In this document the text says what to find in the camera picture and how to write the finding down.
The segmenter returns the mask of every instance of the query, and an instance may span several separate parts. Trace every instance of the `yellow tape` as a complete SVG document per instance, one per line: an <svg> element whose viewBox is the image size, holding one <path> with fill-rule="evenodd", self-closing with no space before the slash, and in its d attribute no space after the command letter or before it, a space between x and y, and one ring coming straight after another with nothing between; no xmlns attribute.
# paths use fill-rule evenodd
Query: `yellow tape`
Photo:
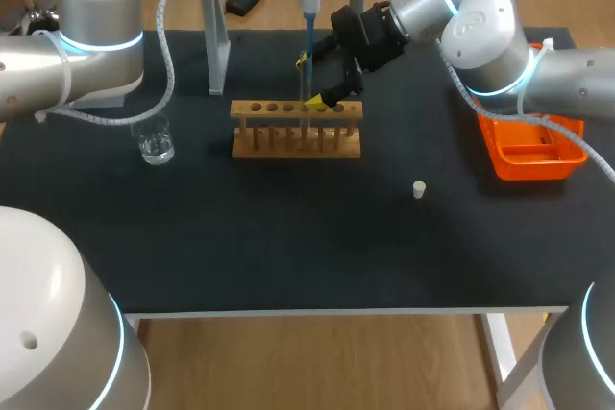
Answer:
<svg viewBox="0 0 615 410"><path fill-rule="evenodd" d="M297 62L295 62L295 66L297 67L297 69L301 69L301 65L304 62L306 62L306 58L307 57L308 57L308 53L305 50L303 52L301 52L301 57L299 57Z"/></svg>
<svg viewBox="0 0 615 410"><path fill-rule="evenodd" d="M320 96L320 93L314 96L311 100L307 101L306 106L313 110L329 108L325 103L323 103L323 97Z"/></svg>

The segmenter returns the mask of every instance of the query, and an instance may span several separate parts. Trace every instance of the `wooden test tube rack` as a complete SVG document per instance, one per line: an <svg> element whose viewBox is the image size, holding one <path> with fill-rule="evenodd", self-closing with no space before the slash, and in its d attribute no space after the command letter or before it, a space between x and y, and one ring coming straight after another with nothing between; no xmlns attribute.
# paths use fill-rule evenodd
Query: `wooden test tube rack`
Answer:
<svg viewBox="0 0 615 410"><path fill-rule="evenodd" d="M357 128L357 121L363 118L360 101L311 110L299 101L234 100L231 117L239 121L234 130L233 158L361 157ZM299 123L308 119L317 120L319 127ZM320 127L323 120L332 127Z"/></svg>

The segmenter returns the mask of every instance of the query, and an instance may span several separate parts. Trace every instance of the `floor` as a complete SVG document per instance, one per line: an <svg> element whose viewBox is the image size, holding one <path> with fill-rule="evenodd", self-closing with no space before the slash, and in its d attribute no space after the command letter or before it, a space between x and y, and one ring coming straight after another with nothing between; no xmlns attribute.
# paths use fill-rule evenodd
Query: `floor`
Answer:
<svg viewBox="0 0 615 410"><path fill-rule="evenodd" d="M366 0L371 4L376 0ZM157 0L144 0L155 25ZM317 27L347 0L323 0ZM528 26L566 26L579 47L615 46L612 0L518 0ZM1 0L0 13L17 6ZM298 0L263 0L232 29L300 29ZM199 0L171 0L168 29L203 28ZM507 316L519 356L540 314ZM457 316L165 320L140 337L154 380L152 410L493 409L478 318ZM544 408L540 398L528 409Z"/></svg>

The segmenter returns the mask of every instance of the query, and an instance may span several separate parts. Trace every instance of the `white cable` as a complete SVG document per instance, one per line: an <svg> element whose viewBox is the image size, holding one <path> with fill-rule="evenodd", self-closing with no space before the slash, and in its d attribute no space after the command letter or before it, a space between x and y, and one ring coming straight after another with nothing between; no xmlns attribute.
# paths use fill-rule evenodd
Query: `white cable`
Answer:
<svg viewBox="0 0 615 410"><path fill-rule="evenodd" d="M547 53L550 50L553 50L553 48L554 48L554 40L552 38L545 38L542 42L542 49L538 52L538 55L536 56L536 59L534 60L534 64L528 76L521 82L521 88L519 91L519 95L517 96L517 113L519 115L524 115L523 114L523 100L526 97L526 89L528 88L529 81L531 81L531 78L534 76L534 71L536 70L536 67L538 67L538 63L542 60L542 57L545 56L545 53Z"/></svg>
<svg viewBox="0 0 615 410"><path fill-rule="evenodd" d="M451 75L451 78L453 79L453 83L455 84L457 90L459 91L459 93L461 94L465 102L468 105L470 105L470 107L476 113L484 117L487 117L489 119L518 121L518 122L525 122L527 124L532 124L532 125L540 125L548 129L551 129L555 132L561 133L568 140L572 141L577 146L579 146L583 151L585 151L587 155L589 155L592 158L592 160L594 160L598 164L598 166L604 171L604 173L608 176L608 178L613 183L615 183L615 170L612 169L612 167L608 164L608 162L604 160L604 158L600 154L598 154L598 152L594 148L592 148L589 144L587 144L585 140L583 140L580 136L576 135L570 130L566 129L565 127L562 127L561 125L556 124L555 122L549 120L548 118L535 117L533 115L497 114L495 112L489 112L488 110L485 110L481 106L477 105L472 99L472 97L470 96L470 94L468 93L468 91L465 89L465 86L459 79L459 76L457 76L455 69L451 66L449 61L446 59L446 56L444 55L444 51L442 50L442 46L440 45L440 41L437 40L436 44L440 52L440 57L444 61L444 64L446 64L446 68L449 71L449 74Z"/></svg>
<svg viewBox="0 0 615 410"><path fill-rule="evenodd" d="M60 43L60 40L55 34L52 34L44 29L40 29L33 32L33 36L40 35L46 36L49 40L51 40L51 43L54 44L58 55L60 55L61 70L64 74L64 81L62 82L61 86L60 99L55 105L55 107L59 107L64 105L66 103L66 100L68 100L68 95L70 95L70 89L72 87L72 72L70 69L70 61L68 60L68 55L66 55L66 50L64 50L62 44Z"/></svg>
<svg viewBox="0 0 615 410"><path fill-rule="evenodd" d="M166 67L166 90L164 90L162 98L156 103L155 106L139 115L126 117L123 119L98 117L74 109L50 109L49 111L54 114L85 120L86 122L90 122L92 124L109 126L131 125L148 119L149 117L160 112L170 101L171 96L173 95L173 89L175 88L175 69L173 68L171 52L169 51L168 44L166 43L166 34L164 33L164 9L166 7L166 1L167 0L159 0L158 8L156 10L156 31L158 33L160 49L162 51L162 57L164 58L164 65Z"/></svg>

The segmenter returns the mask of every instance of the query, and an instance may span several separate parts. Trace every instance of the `orange tray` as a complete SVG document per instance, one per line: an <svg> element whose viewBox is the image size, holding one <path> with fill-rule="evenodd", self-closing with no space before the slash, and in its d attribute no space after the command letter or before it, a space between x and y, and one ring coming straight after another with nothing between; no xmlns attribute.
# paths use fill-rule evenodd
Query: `orange tray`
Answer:
<svg viewBox="0 0 615 410"><path fill-rule="evenodd" d="M481 115L478 118L493 167L502 180L563 180L587 160L587 153L579 146L546 127ZM560 116L550 119L583 137L582 120Z"/></svg>

